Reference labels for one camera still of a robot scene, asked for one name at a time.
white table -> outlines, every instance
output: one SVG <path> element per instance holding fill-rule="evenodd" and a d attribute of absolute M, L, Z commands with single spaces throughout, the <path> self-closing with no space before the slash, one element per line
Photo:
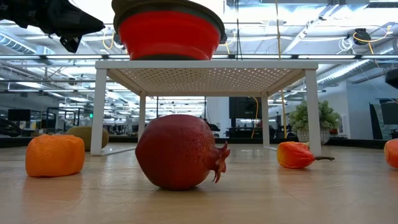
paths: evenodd
<path fill-rule="evenodd" d="M 101 149 L 107 76 L 140 96 L 138 138 L 145 128 L 147 96 L 260 96 L 265 148 L 270 146 L 268 97 L 305 77 L 310 147 L 315 155 L 321 154 L 316 62 L 99 61 L 95 67 L 97 74 L 91 155 L 103 156 L 134 149 Z"/>

red bowl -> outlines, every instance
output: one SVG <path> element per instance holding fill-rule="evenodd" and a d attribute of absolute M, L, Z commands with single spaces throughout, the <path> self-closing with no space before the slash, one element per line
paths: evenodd
<path fill-rule="evenodd" d="M 140 0 L 113 8 L 131 60 L 210 60 L 224 39 L 222 20 L 187 0 Z"/>

perforated tabletop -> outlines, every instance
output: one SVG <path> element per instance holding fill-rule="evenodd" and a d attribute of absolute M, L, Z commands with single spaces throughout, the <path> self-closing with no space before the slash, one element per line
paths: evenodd
<path fill-rule="evenodd" d="M 102 61 L 108 77 L 147 96 L 271 95 L 316 70 L 316 62 L 296 61 Z"/>

